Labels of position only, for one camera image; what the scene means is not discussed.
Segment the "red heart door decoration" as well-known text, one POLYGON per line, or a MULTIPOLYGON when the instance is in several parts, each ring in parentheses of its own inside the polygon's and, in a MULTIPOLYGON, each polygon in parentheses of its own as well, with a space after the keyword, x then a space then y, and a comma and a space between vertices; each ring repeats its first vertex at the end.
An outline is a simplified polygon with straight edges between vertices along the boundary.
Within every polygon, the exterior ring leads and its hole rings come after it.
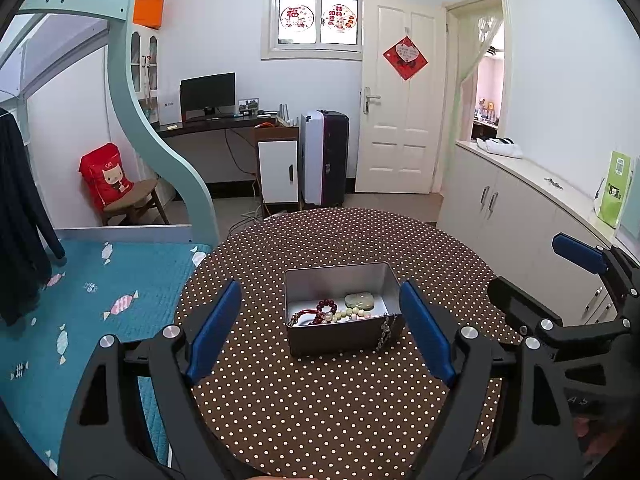
POLYGON ((383 58, 403 80, 409 80, 428 64, 426 57, 408 36, 387 49, 383 53, 383 58))

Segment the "teal candy print mattress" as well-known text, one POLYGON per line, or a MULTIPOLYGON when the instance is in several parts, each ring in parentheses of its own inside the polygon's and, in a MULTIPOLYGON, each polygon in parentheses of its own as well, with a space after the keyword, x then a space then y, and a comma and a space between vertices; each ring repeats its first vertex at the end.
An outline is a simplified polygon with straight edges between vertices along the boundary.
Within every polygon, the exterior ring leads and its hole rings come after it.
POLYGON ((43 463, 55 470, 66 416, 100 337, 127 342, 172 323, 180 292, 211 251, 203 244, 63 240, 37 303, 1 327, 1 399, 43 463))

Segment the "red cat print bag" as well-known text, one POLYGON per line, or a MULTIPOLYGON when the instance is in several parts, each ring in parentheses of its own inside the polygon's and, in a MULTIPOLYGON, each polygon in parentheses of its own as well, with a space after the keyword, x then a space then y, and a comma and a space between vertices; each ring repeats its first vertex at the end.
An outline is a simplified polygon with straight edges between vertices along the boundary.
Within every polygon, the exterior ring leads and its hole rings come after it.
POLYGON ((106 206, 120 200, 134 187, 126 177, 120 151, 113 143, 103 144, 82 156, 78 171, 100 214, 106 206))

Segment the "black computer monitor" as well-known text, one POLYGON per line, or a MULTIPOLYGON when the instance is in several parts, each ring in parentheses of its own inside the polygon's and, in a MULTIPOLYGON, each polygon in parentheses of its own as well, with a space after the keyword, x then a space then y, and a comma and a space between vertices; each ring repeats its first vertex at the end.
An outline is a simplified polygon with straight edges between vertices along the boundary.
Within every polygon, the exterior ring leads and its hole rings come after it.
POLYGON ((183 79, 179 96, 181 115, 185 120, 233 114, 235 73, 183 79))

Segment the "wooden chair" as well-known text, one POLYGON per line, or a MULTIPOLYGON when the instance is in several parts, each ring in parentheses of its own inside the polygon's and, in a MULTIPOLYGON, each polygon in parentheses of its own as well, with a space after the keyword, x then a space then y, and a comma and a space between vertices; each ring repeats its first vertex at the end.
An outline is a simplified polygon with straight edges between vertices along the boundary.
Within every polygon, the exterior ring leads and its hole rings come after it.
POLYGON ((138 224, 152 208, 157 210, 165 224, 169 224, 165 209, 160 202, 160 196, 157 194, 157 185, 157 179, 134 182, 128 193, 104 207, 101 214, 102 224, 108 226, 111 218, 118 216, 124 216, 125 223, 138 224))

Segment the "white panel door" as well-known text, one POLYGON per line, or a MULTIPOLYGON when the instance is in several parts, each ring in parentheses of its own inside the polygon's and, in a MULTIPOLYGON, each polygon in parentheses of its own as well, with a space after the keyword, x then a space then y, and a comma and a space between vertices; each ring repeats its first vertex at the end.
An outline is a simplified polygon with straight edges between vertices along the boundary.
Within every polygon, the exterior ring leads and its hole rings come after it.
POLYGON ((362 83, 355 191, 432 192, 446 76, 446 10, 364 0, 362 83), (408 36, 428 64, 400 78, 383 53, 408 36))

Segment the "dark navy hanging jacket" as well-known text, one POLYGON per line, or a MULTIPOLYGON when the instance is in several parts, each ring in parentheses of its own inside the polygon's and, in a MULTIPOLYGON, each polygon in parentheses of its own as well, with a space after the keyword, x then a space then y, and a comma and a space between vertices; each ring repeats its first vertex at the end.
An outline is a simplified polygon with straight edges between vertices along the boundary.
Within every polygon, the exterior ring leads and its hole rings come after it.
POLYGON ((1 318, 15 324, 52 278, 63 248, 38 193, 14 116, 1 112, 1 318))

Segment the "white drawer cabinet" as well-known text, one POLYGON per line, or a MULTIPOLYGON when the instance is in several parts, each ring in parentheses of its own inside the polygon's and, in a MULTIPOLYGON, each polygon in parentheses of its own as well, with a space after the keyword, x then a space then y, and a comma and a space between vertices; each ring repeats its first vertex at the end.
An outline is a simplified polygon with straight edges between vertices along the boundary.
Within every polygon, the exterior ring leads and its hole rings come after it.
POLYGON ((298 138, 297 127, 254 129, 258 181, 266 205, 298 202, 298 138))

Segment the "silver metal tin box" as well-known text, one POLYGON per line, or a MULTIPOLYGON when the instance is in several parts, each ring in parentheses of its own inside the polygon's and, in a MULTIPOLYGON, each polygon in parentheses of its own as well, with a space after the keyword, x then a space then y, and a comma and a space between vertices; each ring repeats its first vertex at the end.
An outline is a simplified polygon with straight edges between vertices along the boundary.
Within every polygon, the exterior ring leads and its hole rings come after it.
POLYGON ((285 327, 296 358, 380 351, 405 327, 399 283, 386 262, 288 270, 284 276, 285 327), (370 292, 371 311, 345 307, 344 298, 370 292))

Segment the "window with red decals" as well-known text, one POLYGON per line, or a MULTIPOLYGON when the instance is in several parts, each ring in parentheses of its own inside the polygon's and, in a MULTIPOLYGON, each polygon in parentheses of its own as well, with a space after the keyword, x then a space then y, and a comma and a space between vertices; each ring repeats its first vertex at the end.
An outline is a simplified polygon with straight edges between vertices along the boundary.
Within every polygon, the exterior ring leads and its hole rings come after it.
POLYGON ((260 58, 362 60, 364 0, 264 0, 260 58))

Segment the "orange storage box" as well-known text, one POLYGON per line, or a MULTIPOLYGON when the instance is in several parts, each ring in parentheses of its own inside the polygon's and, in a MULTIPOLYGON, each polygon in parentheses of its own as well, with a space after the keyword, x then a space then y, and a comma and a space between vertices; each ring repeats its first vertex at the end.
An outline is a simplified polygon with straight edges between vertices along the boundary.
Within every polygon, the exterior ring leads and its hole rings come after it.
POLYGON ((160 29, 165 0, 134 0, 132 22, 137 25, 160 29))

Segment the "black desk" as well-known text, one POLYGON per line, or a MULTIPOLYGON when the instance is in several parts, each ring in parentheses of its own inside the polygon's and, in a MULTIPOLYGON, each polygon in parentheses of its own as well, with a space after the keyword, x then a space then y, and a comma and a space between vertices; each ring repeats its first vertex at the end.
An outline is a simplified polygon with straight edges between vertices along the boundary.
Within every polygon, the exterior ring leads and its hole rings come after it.
POLYGON ((282 122, 279 117, 271 115, 209 117, 198 118, 198 120, 191 120, 190 122, 177 122, 171 125, 156 125, 154 129, 161 138, 165 139, 206 131, 254 128, 260 124, 284 126, 285 122, 282 122))

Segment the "white and black suitcase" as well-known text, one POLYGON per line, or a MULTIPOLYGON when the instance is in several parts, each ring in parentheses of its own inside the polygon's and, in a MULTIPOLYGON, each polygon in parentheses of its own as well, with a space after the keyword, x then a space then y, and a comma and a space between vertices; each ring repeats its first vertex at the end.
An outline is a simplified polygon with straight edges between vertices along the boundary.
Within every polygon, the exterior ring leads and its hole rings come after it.
POLYGON ((340 206, 347 179, 349 118, 335 110, 312 110, 299 119, 302 195, 306 205, 340 206))

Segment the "green standing card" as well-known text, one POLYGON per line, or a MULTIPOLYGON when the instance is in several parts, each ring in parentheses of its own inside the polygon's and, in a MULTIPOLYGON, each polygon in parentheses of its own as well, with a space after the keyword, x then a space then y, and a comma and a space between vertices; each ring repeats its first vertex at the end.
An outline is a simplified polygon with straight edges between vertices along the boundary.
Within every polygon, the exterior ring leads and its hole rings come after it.
POLYGON ((598 207, 598 218, 612 229, 620 221, 633 172, 632 158, 622 152, 612 151, 608 173, 600 189, 598 207))

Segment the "white glass door cabinet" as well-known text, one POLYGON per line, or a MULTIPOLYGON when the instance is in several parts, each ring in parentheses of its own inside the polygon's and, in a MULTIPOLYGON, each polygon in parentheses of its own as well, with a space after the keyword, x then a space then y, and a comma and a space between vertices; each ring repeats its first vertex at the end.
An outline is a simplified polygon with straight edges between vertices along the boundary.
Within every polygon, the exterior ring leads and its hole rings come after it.
POLYGON ((130 35, 130 72, 134 94, 145 117, 158 124, 158 52, 160 34, 157 30, 134 25, 130 35))

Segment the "white cloth on sideboard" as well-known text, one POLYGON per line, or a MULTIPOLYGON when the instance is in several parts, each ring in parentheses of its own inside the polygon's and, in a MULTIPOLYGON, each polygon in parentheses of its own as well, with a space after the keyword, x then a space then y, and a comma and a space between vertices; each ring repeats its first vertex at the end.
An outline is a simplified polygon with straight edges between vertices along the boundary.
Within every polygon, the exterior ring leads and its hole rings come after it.
POLYGON ((478 148, 486 153, 503 157, 522 159, 523 152, 518 144, 509 138, 476 138, 478 148))

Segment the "pale jade pendant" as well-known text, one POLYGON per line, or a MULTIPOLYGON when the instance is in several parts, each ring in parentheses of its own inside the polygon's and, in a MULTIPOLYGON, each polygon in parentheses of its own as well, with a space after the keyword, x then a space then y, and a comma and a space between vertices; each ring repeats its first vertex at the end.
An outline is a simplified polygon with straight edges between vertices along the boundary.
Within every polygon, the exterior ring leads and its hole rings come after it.
POLYGON ((374 296, 370 292, 356 292, 344 298, 345 307, 352 310, 371 311, 375 305, 374 296))

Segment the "white sideboard cabinet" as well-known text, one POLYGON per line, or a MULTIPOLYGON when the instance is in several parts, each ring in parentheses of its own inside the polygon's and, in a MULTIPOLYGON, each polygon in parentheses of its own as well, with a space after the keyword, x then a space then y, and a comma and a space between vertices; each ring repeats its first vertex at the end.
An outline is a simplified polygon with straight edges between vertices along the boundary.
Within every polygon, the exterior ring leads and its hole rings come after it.
POLYGON ((614 243, 590 197, 526 158, 457 142, 437 226, 559 315, 566 325, 601 324, 616 309, 597 275, 552 249, 565 233, 590 246, 614 243))

